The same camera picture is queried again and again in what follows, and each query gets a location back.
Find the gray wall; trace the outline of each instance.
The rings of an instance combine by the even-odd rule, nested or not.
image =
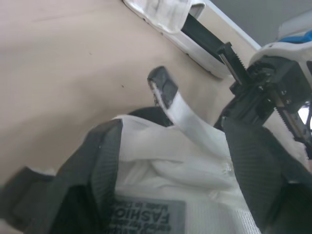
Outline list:
[[[276,39],[280,24],[312,9],[312,0],[212,0],[260,45]]]

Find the beige floor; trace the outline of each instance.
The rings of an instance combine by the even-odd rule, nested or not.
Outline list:
[[[211,123],[231,98],[232,80],[209,75],[119,0],[31,2],[1,0],[0,182],[24,165],[57,169],[92,126],[153,105],[156,66]]]

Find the label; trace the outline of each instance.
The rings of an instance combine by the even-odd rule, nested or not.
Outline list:
[[[185,202],[116,196],[105,234],[184,234]]]

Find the blue part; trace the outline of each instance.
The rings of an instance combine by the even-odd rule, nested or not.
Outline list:
[[[300,37],[286,37],[279,40],[279,42],[289,42],[294,44],[302,44],[309,41],[312,41],[312,31],[308,31],[305,35]]]

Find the wrinkled fabric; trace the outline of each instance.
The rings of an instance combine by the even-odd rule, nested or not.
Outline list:
[[[201,151],[176,127],[116,118],[123,120],[118,195],[184,201],[188,234],[260,233],[229,155]]]

